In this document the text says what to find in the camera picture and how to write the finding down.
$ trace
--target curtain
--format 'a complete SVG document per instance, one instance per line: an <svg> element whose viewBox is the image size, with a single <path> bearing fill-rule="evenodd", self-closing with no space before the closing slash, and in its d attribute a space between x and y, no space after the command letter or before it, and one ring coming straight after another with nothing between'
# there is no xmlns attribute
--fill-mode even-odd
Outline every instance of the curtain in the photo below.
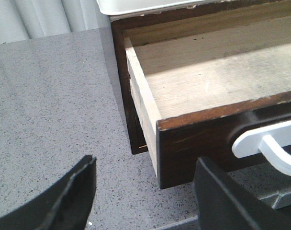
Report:
<svg viewBox="0 0 291 230"><path fill-rule="evenodd" d="M0 0L0 44L98 28L96 0Z"/></svg>

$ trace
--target worn wood edge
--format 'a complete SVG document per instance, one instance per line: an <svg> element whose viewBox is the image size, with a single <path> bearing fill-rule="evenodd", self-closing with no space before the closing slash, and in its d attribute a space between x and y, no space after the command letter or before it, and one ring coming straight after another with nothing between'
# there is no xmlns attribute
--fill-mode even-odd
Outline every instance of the worn wood edge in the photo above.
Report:
<svg viewBox="0 0 291 230"><path fill-rule="evenodd" d="M241 135L243 132L254 129L257 127L267 126L276 124L278 122L284 122L291 120L291 101L290 102L284 102L280 104L274 104L269 107L264 107L257 109L255 111L247 111L241 114L235 114L232 116L222 117L221 119L214 119L214 120L206 120L201 123L194 123L191 126L187 127L178 127L176 129L169 129L164 131L158 131L157 133L157 139L159 140L161 135L163 136L163 139L166 140L167 136L175 137L177 136L178 132L181 130L181 132L190 133L191 129L195 130L195 128L200 129L203 126L208 126L211 124L211 126L219 126L221 121L222 123L225 123L225 121L233 122L234 119L236 120L231 126L228 128L228 131L224 135L224 142L225 144L216 146L215 143L220 143L219 141L215 140L212 143L213 146L210 144L207 147L207 150L204 151L198 151L195 152L191 149L196 148L199 146L199 144L190 146L189 148L184 148L183 151L186 151L187 149L190 149L190 160L196 162L197 158L200 156L208 156L215 158L215 161L217 164L220 164L220 161L223 161L220 166L226 170L227 172L242 169L245 167L249 167L252 165L265 163L267 162L266 158L262 154L256 154L252 156L248 156L245 158L238 159L236 158L231 152L231 146L234 140ZM190 136L186 138L186 134L182 135L184 138L183 140L191 139ZM222 151L223 153L227 153L227 156L221 156L217 157L217 151ZM161 149L158 147L157 150L157 162L158 162L158 181L159 186L161 189L174 187L180 184L189 183L193 179L193 173L194 173L194 166L188 167L186 164L179 163L181 162L181 159L183 158L183 153L178 150L174 151L173 147L169 150ZM181 173L178 173L178 169L182 168L184 170Z"/></svg>
<svg viewBox="0 0 291 230"><path fill-rule="evenodd" d="M124 38L124 40L127 56L127 65L131 80L134 82L134 85L138 88L140 92L139 100L143 101L145 109L148 113L148 117L150 119L152 129L154 133L156 133L156 121L161 119L161 115L152 95L151 89L147 83L143 70L140 66L134 47L128 37Z"/></svg>
<svg viewBox="0 0 291 230"><path fill-rule="evenodd" d="M134 46L199 35L291 15L291 0L276 1L124 31Z"/></svg>
<svg viewBox="0 0 291 230"><path fill-rule="evenodd" d="M147 112L144 109L144 104L141 100L138 99L137 87L134 85L134 82L130 80L131 83L131 92L133 101L135 103L136 111L138 113L138 118L140 120L141 128L143 130L147 148L150 154L150 158L152 160L152 164L154 166L155 174L157 175L157 154L156 154L156 136L154 131L152 130L152 126L150 124L149 117L147 116Z"/></svg>
<svg viewBox="0 0 291 230"><path fill-rule="evenodd" d="M198 112L180 115L177 117L170 117L167 119L158 120L157 125L159 131L165 131L168 129L178 128L193 123L213 120L225 116L235 115L275 104L283 104L288 102L291 102L291 91L259 98L257 100L248 100L235 104L223 105L212 109L206 109Z"/></svg>

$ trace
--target drawer handle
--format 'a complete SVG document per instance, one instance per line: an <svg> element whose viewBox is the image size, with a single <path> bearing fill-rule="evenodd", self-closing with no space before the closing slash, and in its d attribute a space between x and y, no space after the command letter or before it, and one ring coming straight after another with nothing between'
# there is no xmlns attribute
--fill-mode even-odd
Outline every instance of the drawer handle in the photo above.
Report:
<svg viewBox="0 0 291 230"><path fill-rule="evenodd" d="M282 147L291 145L291 121L256 128L243 133L233 143L237 158L262 153L280 172L291 176L291 155Z"/></svg>

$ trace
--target speckled quartz surface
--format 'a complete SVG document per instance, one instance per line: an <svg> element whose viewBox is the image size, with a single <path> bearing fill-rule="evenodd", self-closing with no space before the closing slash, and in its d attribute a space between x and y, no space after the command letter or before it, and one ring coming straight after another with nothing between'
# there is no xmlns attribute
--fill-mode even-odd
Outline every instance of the speckled quartz surface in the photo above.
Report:
<svg viewBox="0 0 291 230"><path fill-rule="evenodd" d="M92 154L98 187L86 229L150 230L185 219L195 229L191 184L160 190L148 153L130 152L114 54L99 31L0 45L0 216ZM110 34L102 40L112 48ZM231 176L260 198L291 190L291 178L268 165Z"/></svg>

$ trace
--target wooden drawer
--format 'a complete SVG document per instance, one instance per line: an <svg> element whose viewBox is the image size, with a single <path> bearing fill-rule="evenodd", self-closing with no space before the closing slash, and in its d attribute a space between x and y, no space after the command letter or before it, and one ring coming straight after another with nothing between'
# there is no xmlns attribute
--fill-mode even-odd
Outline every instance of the wooden drawer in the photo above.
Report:
<svg viewBox="0 0 291 230"><path fill-rule="evenodd" d="M291 119L291 0L124 31L130 88L161 188L209 156L225 170L236 137Z"/></svg>

